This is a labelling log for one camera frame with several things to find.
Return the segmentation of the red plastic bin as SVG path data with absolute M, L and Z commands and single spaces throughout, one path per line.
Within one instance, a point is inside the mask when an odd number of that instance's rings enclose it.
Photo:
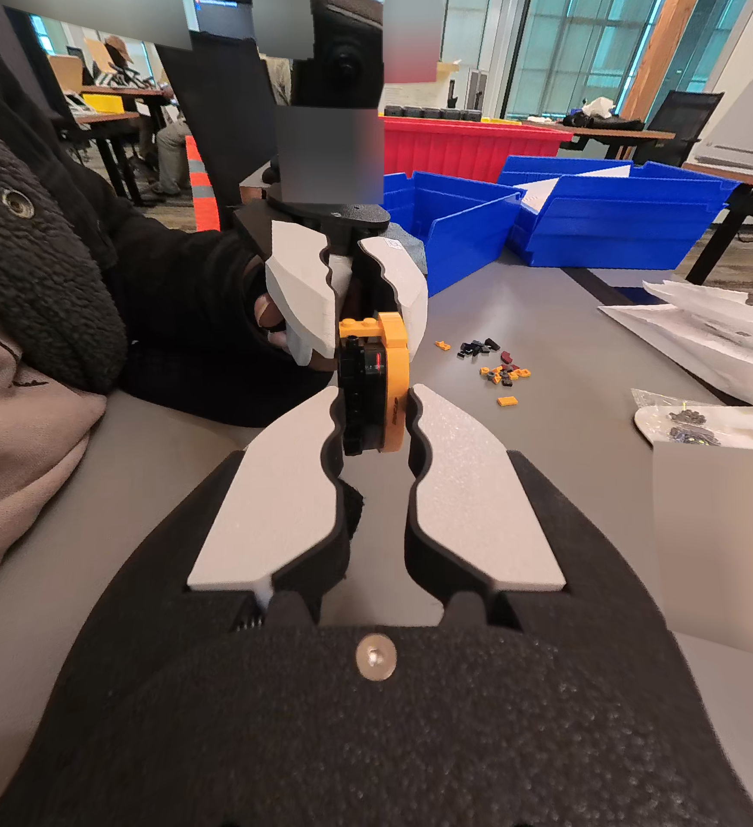
M 384 171 L 495 183 L 509 156 L 555 157 L 568 132 L 545 127 L 382 118 Z

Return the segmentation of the person's left forearm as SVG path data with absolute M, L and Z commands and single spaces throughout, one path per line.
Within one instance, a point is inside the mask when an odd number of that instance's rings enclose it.
M 130 340 L 126 393 L 259 429 L 328 387 L 330 372 L 297 366 L 259 326 L 265 268 L 245 236 L 173 230 L 122 199 L 100 225 L 118 256 L 103 278 Z

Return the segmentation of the row of black cases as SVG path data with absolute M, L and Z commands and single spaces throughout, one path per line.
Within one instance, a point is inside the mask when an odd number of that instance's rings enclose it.
M 474 109 L 437 109 L 386 105 L 382 110 L 382 117 L 481 122 L 482 112 Z

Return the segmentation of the pile of small lego pieces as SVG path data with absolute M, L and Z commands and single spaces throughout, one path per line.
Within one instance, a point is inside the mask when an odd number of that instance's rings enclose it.
M 502 388 L 511 388 L 516 382 L 532 377 L 529 369 L 516 365 L 511 354 L 490 337 L 462 342 L 457 349 L 457 358 L 479 364 L 479 376 Z

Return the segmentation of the background wooden table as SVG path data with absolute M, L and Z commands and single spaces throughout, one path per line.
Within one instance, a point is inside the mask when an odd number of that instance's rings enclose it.
M 667 131 L 648 129 L 597 129 L 588 127 L 568 127 L 557 122 L 522 121 L 522 126 L 536 127 L 563 135 L 560 150 L 583 152 L 590 140 L 602 144 L 607 148 L 608 160 L 627 160 L 634 156 L 640 146 L 660 146 L 674 140 L 676 135 Z

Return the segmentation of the black mesh office chair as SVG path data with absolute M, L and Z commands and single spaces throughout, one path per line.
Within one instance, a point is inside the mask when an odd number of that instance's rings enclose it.
M 654 114 L 650 131 L 672 132 L 670 140 L 644 143 L 635 149 L 635 165 L 647 162 L 681 167 L 698 143 L 702 130 L 723 99 L 724 93 L 691 93 L 670 90 Z

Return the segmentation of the person's beige hoodie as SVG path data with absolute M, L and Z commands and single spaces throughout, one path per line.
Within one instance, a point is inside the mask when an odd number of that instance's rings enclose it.
M 0 564 L 80 464 L 106 405 L 27 365 L 0 327 Z

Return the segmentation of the wooden office desk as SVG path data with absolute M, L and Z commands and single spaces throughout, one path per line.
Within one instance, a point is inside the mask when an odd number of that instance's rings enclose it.
M 726 218 L 714 231 L 686 276 L 687 282 L 702 285 L 737 236 L 744 220 L 753 218 L 753 171 L 737 171 L 689 162 L 684 164 L 682 169 L 695 173 L 712 174 L 736 183 L 736 187 L 726 204 Z

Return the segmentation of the person's black fleece jacket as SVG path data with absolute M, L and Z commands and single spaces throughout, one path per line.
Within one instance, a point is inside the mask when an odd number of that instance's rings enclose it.
M 64 153 L 45 112 L 0 56 L 0 323 L 31 366 L 106 395 L 128 351 L 102 274 L 138 214 Z

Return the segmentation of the torn white paper bag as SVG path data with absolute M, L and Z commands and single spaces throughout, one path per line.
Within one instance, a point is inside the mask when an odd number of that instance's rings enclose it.
M 673 305 L 600 311 L 708 385 L 753 405 L 753 343 Z
M 746 292 L 696 285 L 686 281 L 664 280 L 661 283 L 644 281 L 642 286 L 647 294 L 661 299 L 665 304 L 680 308 L 687 306 L 709 308 L 719 303 L 729 306 L 745 306 L 749 297 Z

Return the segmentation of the orange lego car section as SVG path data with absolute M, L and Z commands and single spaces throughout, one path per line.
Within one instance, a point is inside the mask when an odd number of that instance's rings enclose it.
M 408 334 L 399 313 L 381 312 L 339 323 L 338 380 L 344 402 L 346 456 L 401 449 L 410 364 Z

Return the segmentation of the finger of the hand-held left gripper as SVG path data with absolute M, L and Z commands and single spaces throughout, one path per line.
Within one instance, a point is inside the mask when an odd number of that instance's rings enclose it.
M 400 241 L 371 236 L 358 243 L 358 277 L 362 309 L 368 314 L 396 311 L 404 323 L 412 360 L 427 326 L 429 291 L 426 276 Z
M 295 222 L 271 223 L 271 256 L 266 263 L 268 294 L 286 324 L 286 346 L 300 367 L 313 356 L 332 359 L 339 336 L 336 295 L 323 255 L 328 240 Z

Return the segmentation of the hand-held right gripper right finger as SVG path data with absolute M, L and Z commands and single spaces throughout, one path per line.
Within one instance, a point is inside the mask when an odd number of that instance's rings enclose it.
M 409 391 L 405 568 L 446 610 L 473 594 L 561 594 L 566 578 L 503 442 L 426 385 Z

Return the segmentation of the white paper sheets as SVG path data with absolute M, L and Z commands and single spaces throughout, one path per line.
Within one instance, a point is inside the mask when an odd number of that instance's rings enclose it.
M 624 163 L 603 170 L 563 174 L 557 178 L 516 184 L 515 189 L 523 192 L 523 206 L 532 212 L 540 213 L 547 209 L 553 199 L 586 197 L 605 192 L 608 185 L 629 180 L 632 170 L 632 164 Z

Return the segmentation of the clear bag of dark pieces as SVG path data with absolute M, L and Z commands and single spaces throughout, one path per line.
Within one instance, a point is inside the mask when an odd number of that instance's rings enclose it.
M 720 447 L 722 435 L 730 437 L 744 421 L 738 408 L 643 389 L 631 389 L 630 393 L 637 408 L 633 419 L 635 429 L 650 445 L 675 441 Z

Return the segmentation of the orange traffic cone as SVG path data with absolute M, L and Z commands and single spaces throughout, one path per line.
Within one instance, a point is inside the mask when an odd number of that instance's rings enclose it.
M 185 149 L 196 231 L 219 231 L 221 230 L 221 221 L 215 191 L 193 137 L 185 138 Z

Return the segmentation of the lego instruction booklet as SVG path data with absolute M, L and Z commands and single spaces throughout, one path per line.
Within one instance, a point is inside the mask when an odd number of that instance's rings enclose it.
M 691 162 L 697 162 L 697 158 L 706 152 L 706 140 L 752 80 L 753 1 L 748 1 L 745 2 L 709 78 L 706 90 L 722 93 L 723 98 L 705 125 L 700 141 L 693 148 L 689 157 Z

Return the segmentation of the black high-back chair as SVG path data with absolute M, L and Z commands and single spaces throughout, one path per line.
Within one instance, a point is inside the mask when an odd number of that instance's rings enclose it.
M 196 141 L 223 230 L 235 228 L 240 185 L 276 154 L 276 100 L 251 38 L 190 33 L 191 48 L 156 51 Z

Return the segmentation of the wooden pillar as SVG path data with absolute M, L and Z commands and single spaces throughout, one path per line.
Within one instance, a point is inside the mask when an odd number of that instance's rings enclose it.
M 620 115 L 646 120 L 670 68 L 697 1 L 665 1 L 640 60 Z

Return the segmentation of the background wooden desk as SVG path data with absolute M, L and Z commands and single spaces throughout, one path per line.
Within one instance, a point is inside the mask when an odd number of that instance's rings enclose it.
M 97 92 L 105 98 L 132 99 L 146 108 L 157 130 L 165 126 L 165 108 L 171 99 L 159 89 L 86 87 L 84 91 Z M 73 142 L 94 143 L 115 193 L 135 206 L 144 206 L 143 194 L 123 145 L 125 138 L 136 137 L 141 111 L 96 112 L 77 91 L 63 90 L 62 94 L 72 115 L 71 121 L 64 121 L 59 127 L 62 137 Z

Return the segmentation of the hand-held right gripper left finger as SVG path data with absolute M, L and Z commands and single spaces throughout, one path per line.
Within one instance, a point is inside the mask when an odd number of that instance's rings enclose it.
M 187 587 L 247 592 L 263 613 L 295 593 L 314 622 L 346 577 L 363 497 L 341 479 L 341 390 L 329 386 L 248 445 L 216 512 Z

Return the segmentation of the person's left hand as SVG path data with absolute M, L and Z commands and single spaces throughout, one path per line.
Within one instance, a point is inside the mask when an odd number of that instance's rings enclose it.
M 255 335 L 261 342 L 290 355 L 283 313 L 268 293 L 267 267 L 254 255 L 243 273 L 243 302 Z

